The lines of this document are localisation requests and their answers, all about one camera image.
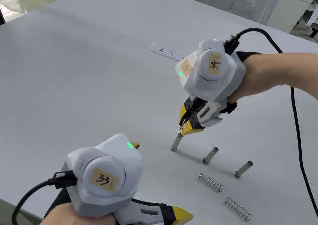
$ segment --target black cable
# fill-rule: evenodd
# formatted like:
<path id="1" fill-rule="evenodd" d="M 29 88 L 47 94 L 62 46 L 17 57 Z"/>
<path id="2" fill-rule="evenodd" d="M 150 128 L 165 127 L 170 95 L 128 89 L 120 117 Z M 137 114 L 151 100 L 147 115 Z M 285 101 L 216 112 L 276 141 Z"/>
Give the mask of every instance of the black cable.
<path id="1" fill-rule="evenodd" d="M 224 43 L 224 46 L 228 46 L 228 51 L 233 51 L 238 45 L 239 45 L 239 38 L 248 33 L 248 32 L 259 32 L 263 34 L 267 40 L 271 43 L 271 45 L 277 50 L 278 53 L 283 53 L 282 50 L 278 47 L 278 45 L 274 42 L 272 37 L 263 29 L 260 28 L 249 28 L 246 30 L 241 31 L 239 34 L 231 38 L 230 40 L 226 41 Z M 303 165 L 303 152 L 302 152 L 302 142 L 301 142 L 301 137 L 300 137 L 300 130 L 299 130 L 299 123 L 298 123 L 298 116 L 297 116 L 297 110 L 296 110 L 296 104 L 295 104 L 295 93 L 294 93 L 294 88 L 290 87 L 290 96 L 291 96 L 291 101 L 292 101 L 292 108 L 293 108 L 293 114 L 294 114 L 294 120 L 295 120 L 295 127 L 296 127 L 296 136 L 297 136 L 297 144 L 298 144 L 298 157 L 299 157 L 299 167 L 302 172 L 302 176 L 305 182 L 305 186 L 307 188 L 307 192 L 310 198 L 310 201 L 313 205 L 313 209 L 316 213 L 316 216 L 318 218 L 318 209 L 317 205 L 315 203 L 314 196 L 312 194 L 312 191 L 309 186 L 309 182 L 305 173 L 304 165 Z"/>
<path id="2" fill-rule="evenodd" d="M 18 205 L 15 207 L 14 211 L 13 211 L 13 214 L 12 214 L 12 217 L 11 217 L 11 220 L 12 220 L 12 224 L 13 225 L 18 225 L 18 222 L 17 222 L 17 216 L 23 206 L 23 204 L 25 203 L 25 201 L 32 195 L 34 194 L 36 191 L 38 191 L 39 189 L 47 186 L 47 185 L 50 185 L 50 182 L 47 180 L 47 181 L 44 181 L 40 184 L 38 184 L 37 186 L 33 187 L 32 189 L 30 189 L 23 197 L 22 199 L 20 200 L 20 202 L 18 203 Z"/>
<path id="3" fill-rule="evenodd" d="M 50 178 L 47 181 L 44 181 L 42 183 L 39 183 L 37 186 L 30 189 L 22 197 L 22 199 L 19 201 L 18 205 L 15 207 L 15 209 L 12 213 L 12 217 L 11 217 L 12 224 L 18 225 L 17 216 L 18 216 L 23 204 L 32 194 L 34 194 L 39 189 L 41 189 L 47 185 L 55 185 L 56 189 L 66 188 L 66 187 L 76 185 L 76 182 L 77 182 L 77 178 L 75 177 L 75 175 L 73 174 L 73 172 L 71 170 L 54 173 L 52 178 Z"/>

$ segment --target black wrist strap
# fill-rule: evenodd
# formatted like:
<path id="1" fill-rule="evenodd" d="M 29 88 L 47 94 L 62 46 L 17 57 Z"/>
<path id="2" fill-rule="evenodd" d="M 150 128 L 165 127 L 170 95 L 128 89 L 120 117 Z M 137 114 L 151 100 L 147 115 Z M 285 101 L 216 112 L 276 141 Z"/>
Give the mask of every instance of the black wrist strap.
<path id="1" fill-rule="evenodd" d="M 236 51 L 235 52 L 239 59 L 244 63 L 244 61 L 249 57 L 249 56 L 252 56 L 252 55 L 261 55 L 261 53 L 259 52 L 246 52 L 246 51 Z"/>
<path id="2" fill-rule="evenodd" d="M 56 206 L 70 203 L 70 202 L 71 202 L 71 199 L 66 188 L 61 189 L 61 191 L 59 192 L 59 194 L 57 195 L 57 197 L 55 198 L 55 200 L 53 201 L 53 203 L 51 204 L 51 206 L 45 213 L 44 217 L 46 217 L 51 212 L 51 210 L 54 209 Z"/>

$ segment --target hand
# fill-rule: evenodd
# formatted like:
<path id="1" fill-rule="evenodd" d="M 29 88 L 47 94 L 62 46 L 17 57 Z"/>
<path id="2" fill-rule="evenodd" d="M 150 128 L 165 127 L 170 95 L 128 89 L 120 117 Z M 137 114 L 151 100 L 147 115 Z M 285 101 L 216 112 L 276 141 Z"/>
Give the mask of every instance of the hand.
<path id="1" fill-rule="evenodd" d="M 100 217 L 89 218 L 79 216 L 71 203 L 56 206 L 41 225 L 116 225 L 116 219 L 112 214 Z"/>
<path id="2" fill-rule="evenodd" d="M 267 59 L 272 55 L 252 55 L 244 61 L 246 74 L 239 88 L 228 97 L 229 103 L 261 92 L 270 90 L 279 85 L 279 68 L 275 68 Z"/>

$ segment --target green led light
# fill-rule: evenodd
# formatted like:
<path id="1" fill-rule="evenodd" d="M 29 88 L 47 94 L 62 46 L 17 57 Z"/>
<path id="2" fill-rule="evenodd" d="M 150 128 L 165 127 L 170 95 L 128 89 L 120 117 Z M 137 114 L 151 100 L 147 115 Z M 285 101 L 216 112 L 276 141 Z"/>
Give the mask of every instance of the green led light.
<path id="1" fill-rule="evenodd" d="M 127 142 L 127 145 L 128 145 L 131 149 L 134 149 L 134 146 L 133 146 L 130 142 Z"/>

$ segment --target metal cylinder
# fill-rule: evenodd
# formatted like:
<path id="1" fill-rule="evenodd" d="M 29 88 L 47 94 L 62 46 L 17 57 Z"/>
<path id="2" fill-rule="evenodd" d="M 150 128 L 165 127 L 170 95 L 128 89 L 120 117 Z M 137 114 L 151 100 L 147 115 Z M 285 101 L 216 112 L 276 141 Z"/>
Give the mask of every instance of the metal cylinder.
<path id="1" fill-rule="evenodd" d="M 213 149 L 208 153 L 208 155 L 203 158 L 202 162 L 205 165 L 208 165 L 218 151 L 219 151 L 219 148 L 213 147 Z"/>
<path id="2" fill-rule="evenodd" d="M 178 145 L 179 145 L 182 137 L 183 137 L 183 135 L 181 133 L 177 134 L 177 137 L 175 138 L 173 144 L 170 147 L 171 151 L 176 152 L 178 150 Z"/>
<path id="3" fill-rule="evenodd" d="M 252 161 L 248 161 L 246 162 L 245 165 L 243 165 L 240 169 L 234 171 L 234 177 L 236 179 L 239 179 L 249 168 L 251 168 L 253 166 L 253 162 Z"/>

